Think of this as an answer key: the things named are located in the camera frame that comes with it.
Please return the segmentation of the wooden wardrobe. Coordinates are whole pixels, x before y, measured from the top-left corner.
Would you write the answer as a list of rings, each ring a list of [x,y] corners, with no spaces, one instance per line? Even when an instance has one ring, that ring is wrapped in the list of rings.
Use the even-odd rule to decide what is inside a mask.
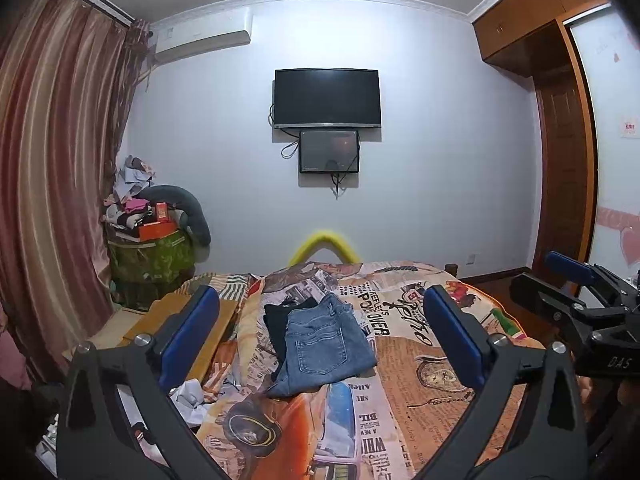
[[[541,206],[533,274],[570,292],[549,252],[588,258],[597,201],[597,150],[588,84],[565,21],[606,0],[489,0],[472,24],[480,56],[534,83],[541,134]]]

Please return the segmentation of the striped red curtain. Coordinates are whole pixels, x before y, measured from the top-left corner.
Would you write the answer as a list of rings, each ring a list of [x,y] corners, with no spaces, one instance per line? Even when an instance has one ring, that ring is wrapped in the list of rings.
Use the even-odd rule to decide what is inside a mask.
[[[24,0],[1,36],[1,298],[45,382],[113,311],[102,209],[148,33],[82,0]]]

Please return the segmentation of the yellow curved pillow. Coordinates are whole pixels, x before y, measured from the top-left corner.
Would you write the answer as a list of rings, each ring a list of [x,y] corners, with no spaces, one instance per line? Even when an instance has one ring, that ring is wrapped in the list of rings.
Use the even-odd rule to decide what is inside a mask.
[[[341,263],[352,264],[360,261],[360,257],[354,248],[348,244],[345,237],[330,230],[319,230],[306,238],[298,246],[290,260],[288,266],[296,266],[306,262],[312,255],[321,249],[326,249],[341,261]]]

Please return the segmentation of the wall mounted black television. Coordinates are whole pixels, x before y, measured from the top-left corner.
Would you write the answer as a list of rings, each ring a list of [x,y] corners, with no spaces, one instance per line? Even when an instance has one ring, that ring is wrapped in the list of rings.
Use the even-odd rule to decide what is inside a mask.
[[[382,126],[377,70],[276,70],[272,95],[271,117],[277,128]]]

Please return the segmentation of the white crumpled cloth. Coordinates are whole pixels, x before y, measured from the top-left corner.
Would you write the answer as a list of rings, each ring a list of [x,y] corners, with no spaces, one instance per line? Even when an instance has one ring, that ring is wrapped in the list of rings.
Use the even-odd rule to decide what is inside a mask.
[[[190,428],[201,426],[208,413],[209,405],[205,402],[201,383],[196,378],[186,380],[179,387],[173,388],[169,397]]]

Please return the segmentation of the grey plush cushion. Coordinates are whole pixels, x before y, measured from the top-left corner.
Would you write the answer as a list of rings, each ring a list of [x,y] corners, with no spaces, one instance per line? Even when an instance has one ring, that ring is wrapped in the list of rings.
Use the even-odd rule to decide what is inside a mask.
[[[184,219],[180,220],[180,226],[191,231],[196,244],[202,247],[210,244],[209,226],[202,206],[185,188],[175,185],[152,185],[142,190],[138,197],[152,204],[166,203],[170,208],[181,210]]]

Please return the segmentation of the newspaper print bed cover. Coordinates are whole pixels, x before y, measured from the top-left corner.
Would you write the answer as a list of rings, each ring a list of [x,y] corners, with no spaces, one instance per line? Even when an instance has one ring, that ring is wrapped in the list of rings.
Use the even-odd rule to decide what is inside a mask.
[[[442,286],[488,333],[525,346],[501,304],[422,262],[310,262],[266,276],[207,273],[235,308],[229,331],[201,378],[208,405],[196,436],[233,479],[409,479],[434,455],[473,399],[459,382],[423,313]],[[289,399],[266,389],[278,359],[265,308],[333,294],[354,310],[378,364],[356,377]]]

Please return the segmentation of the blue denim jeans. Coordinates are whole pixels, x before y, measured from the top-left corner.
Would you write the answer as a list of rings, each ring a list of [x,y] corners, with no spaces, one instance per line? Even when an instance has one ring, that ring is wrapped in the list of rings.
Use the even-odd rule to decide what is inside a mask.
[[[288,314],[284,348],[284,362],[266,390],[270,398],[316,390],[378,365],[352,306],[332,292],[316,306]]]

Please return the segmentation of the orange box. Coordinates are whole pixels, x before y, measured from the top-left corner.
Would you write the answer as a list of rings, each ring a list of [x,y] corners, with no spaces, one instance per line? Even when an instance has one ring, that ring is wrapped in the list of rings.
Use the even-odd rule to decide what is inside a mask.
[[[156,203],[149,220],[144,220],[138,227],[139,238],[142,242],[158,240],[178,230],[177,223],[170,218],[169,207],[165,202]]]

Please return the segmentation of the dark folded garment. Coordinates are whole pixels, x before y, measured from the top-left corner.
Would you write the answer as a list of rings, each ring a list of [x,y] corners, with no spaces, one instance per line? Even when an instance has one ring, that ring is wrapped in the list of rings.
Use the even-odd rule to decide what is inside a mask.
[[[265,305],[264,323],[278,360],[278,366],[271,374],[271,380],[273,382],[277,379],[286,359],[285,333],[286,326],[288,326],[288,316],[295,310],[310,309],[317,306],[318,302],[314,297],[307,298],[302,302],[295,302],[292,299],[288,299],[278,306],[275,304]]]

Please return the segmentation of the white air conditioner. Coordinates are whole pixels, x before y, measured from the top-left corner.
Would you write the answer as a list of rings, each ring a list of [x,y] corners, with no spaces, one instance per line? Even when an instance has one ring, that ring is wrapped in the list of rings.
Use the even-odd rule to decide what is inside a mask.
[[[160,30],[154,61],[163,65],[207,52],[246,46],[252,39],[249,8],[207,14]]]

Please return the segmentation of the green storage box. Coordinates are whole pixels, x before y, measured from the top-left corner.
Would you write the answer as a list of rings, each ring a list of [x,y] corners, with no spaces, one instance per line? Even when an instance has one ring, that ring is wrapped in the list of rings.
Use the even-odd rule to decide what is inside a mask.
[[[122,307],[146,312],[155,300],[174,292],[195,272],[191,237],[183,231],[143,243],[115,237],[107,241],[112,299]]]

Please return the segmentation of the small black monitor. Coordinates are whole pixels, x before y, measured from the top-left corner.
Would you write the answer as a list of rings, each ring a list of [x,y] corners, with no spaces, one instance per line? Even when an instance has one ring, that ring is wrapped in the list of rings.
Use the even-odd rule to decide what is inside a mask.
[[[358,174],[360,139],[356,130],[314,129],[299,133],[301,174]]]

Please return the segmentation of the pile of clutter items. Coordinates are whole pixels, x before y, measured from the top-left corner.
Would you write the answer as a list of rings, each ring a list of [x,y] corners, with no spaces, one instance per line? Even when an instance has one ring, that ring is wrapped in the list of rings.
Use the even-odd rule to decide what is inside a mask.
[[[116,172],[112,192],[103,201],[101,221],[115,234],[137,240],[139,230],[154,222],[150,201],[142,192],[154,184],[152,167],[141,158],[129,155]]]

